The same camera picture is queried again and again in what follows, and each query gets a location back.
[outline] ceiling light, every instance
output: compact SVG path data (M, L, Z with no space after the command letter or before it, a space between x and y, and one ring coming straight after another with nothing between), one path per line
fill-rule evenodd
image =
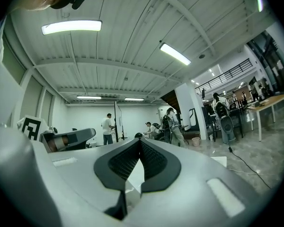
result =
M143 98L126 98L126 101L144 101Z
M257 0L257 8L259 12L263 10L263 0Z
M160 50L171 55L172 57L176 58L177 60L181 61L182 63L184 63L187 66L191 63L191 61L188 58L186 58L184 55L180 54L178 51L171 48L169 45L167 45L165 43L163 45L161 45Z
M64 31L73 31L73 30L91 30L91 31L100 31L102 22L99 20L74 20L74 21L65 21L59 22L50 25L42 26L42 33L44 35L64 32Z
M101 99L100 96L77 96L78 99Z

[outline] white table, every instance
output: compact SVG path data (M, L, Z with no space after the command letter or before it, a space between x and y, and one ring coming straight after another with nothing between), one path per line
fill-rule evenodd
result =
M260 111L267 109L269 107L271 107L272 111L273 111L273 121L275 122L275 109L274 109L274 105L283 101L284 100L284 95L278 95L278 96L272 96L268 99L266 99L267 102L261 104L260 106L251 106L248 107L249 109L249 117L250 117L250 122L251 122L251 130L254 130L254 126L252 123L252 117L251 117L251 112L254 111L257 113L257 122L258 122L258 126L259 126L259 141L262 140L262 129L261 129L261 118L260 118Z

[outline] white ceiling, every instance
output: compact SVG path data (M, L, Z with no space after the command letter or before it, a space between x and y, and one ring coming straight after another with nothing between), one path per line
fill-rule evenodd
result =
M86 92L153 101L274 21L256 0L86 0L78 10L18 10L11 18L35 68L72 103ZM100 19L102 29L42 35L41 26L74 19ZM192 63L163 53L160 40Z

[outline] railing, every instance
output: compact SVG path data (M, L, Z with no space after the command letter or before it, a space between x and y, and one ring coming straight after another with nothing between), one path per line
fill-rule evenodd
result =
M214 87L217 87L218 85L227 82L229 79L236 77L237 75L244 74L244 71L248 70L249 68L252 67L252 64L250 63L249 58L239 65L231 68L227 72L219 75L218 77L198 86L195 91L197 94L201 94L202 90L204 88L205 91L210 90Z

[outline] wooden tabletop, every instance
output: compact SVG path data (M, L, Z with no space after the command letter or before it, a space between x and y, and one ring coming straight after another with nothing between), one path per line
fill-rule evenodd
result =
M278 103L280 100L284 99L284 94L283 95L278 95L278 96L271 96L268 99L266 99L265 103L260 104L258 107L255 106L250 106L248 107L249 110L253 110L253 111L258 111L261 109L265 109L275 103Z

